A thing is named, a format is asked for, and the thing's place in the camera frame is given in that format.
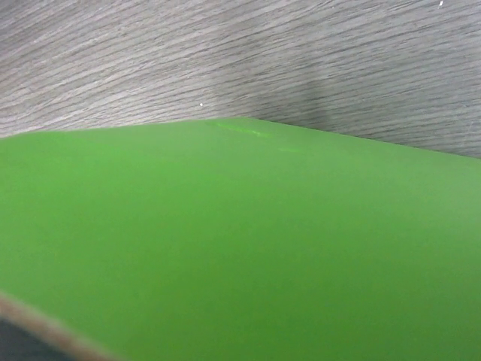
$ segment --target green surface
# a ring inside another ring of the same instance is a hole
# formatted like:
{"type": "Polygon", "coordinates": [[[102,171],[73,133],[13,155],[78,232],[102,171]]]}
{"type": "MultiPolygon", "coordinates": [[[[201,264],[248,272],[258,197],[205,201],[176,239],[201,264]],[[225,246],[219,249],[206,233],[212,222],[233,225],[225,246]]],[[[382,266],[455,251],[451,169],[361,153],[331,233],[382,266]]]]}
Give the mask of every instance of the green surface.
{"type": "Polygon", "coordinates": [[[0,140],[0,288],[134,361],[480,360],[481,162],[260,120],[0,140]]]}

